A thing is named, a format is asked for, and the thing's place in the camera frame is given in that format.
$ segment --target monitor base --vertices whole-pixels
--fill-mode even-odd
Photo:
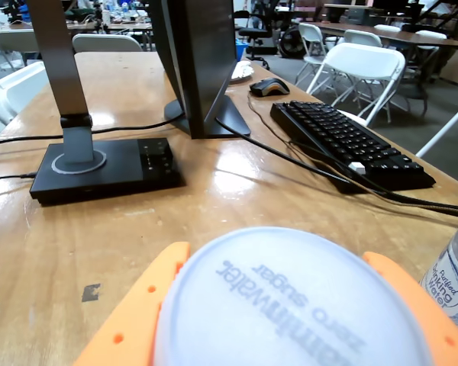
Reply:
[[[172,101],[165,106],[165,120],[170,120],[179,116],[182,113],[182,108],[178,100]],[[247,126],[243,116],[240,115],[233,101],[225,95],[222,98],[221,107],[217,113],[218,119],[225,125],[229,126],[237,132],[249,136],[251,134],[250,128]],[[190,135],[189,120],[185,117],[179,118],[173,123],[173,126],[179,128],[181,131]],[[215,120],[205,123],[205,139],[222,139],[228,137],[237,137],[218,124]]]
[[[51,144],[31,187],[43,205],[155,191],[184,185],[167,139],[95,141],[106,163],[90,172],[64,175],[54,171],[63,144]]]

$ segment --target monitor stand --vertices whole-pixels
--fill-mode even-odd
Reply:
[[[172,101],[165,106],[165,119],[170,120],[176,118],[183,112],[182,107],[180,106],[178,100]],[[222,98],[221,106],[219,107],[219,112],[217,113],[217,118],[223,124],[229,126],[237,132],[249,136],[251,134],[250,128],[247,126],[246,121],[243,119],[243,116],[240,115],[233,101],[225,95]],[[179,118],[173,126],[179,128],[183,132],[190,135],[189,120],[185,117]],[[227,137],[237,137],[215,120],[205,122],[205,139],[221,139]]]

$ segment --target orange plastic frame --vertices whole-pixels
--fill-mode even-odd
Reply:
[[[150,366],[156,324],[166,293],[189,258],[190,245],[164,249],[107,318],[75,366]],[[390,259],[367,252],[365,260],[399,293],[424,330],[436,366],[458,366],[458,328],[421,286]]]

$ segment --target water bottle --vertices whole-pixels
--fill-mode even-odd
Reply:
[[[125,21],[129,21],[131,16],[129,15],[129,4],[127,2],[122,3],[122,18]]]
[[[458,326],[458,231],[422,278],[421,286]]]

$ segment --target lamp base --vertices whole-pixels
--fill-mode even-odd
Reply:
[[[63,154],[63,144],[49,145],[31,197],[44,205],[65,204],[184,185],[167,139],[95,141],[93,148],[106,155],[104,165],[65,175],[53,164]]]

